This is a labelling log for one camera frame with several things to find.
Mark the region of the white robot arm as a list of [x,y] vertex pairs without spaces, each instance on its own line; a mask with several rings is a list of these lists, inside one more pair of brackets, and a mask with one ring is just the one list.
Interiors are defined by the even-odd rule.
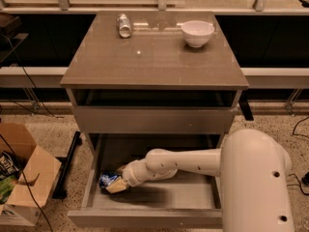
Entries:
[[271,136],[243,129],[230,134],[219,149],[152,149],[100,184],[116,193],[172,178],[179,170],[218,177],[223,232],[295,232],[286,182],[291,167],[289,154]]

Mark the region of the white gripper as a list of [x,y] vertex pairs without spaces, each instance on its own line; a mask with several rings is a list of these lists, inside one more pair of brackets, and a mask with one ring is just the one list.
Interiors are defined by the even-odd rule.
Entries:
[[135,160],[129,164],[119,167],[116,172],[122,174],[123,178],[118,177],[112,180],[107,185],[107,191],[109,193],[118,193],[131,187],[136,187],[144,182],[148,181],[151,177],[152,172],[147,168],[146,161],[144,159]]

